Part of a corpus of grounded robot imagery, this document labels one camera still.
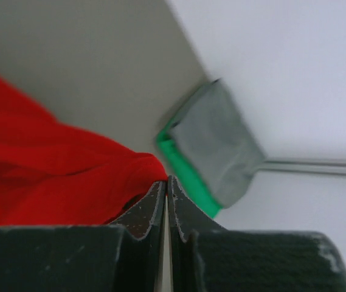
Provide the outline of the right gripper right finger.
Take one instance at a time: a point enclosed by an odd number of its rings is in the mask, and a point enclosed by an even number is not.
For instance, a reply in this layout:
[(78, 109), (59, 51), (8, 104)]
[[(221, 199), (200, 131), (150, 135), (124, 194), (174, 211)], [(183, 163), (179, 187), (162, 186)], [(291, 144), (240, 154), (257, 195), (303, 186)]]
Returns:
[(187, 242), (192, 233), (226, 230), (187, 196), (175, 176), (168, 177), (167, 198), (170, 229), (175, 230), (182, 242)]

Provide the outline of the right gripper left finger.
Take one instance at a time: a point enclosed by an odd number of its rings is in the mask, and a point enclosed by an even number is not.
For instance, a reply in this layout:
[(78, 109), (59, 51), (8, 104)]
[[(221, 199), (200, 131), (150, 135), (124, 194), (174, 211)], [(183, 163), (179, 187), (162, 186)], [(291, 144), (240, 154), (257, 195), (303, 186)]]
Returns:
[(124, 227), (137, 240), (160, 240), (164, 210), (165, 181), (157, 181), (145, 196), (109, 225)]

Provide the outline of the red t shirt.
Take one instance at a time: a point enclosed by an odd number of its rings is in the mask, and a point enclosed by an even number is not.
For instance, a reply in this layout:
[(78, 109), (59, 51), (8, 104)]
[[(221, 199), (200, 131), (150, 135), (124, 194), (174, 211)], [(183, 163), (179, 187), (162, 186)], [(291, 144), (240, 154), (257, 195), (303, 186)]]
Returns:
[(0, 226), (104, 224), (166, 179), (154, 155), (66, 125), (0, 78)]

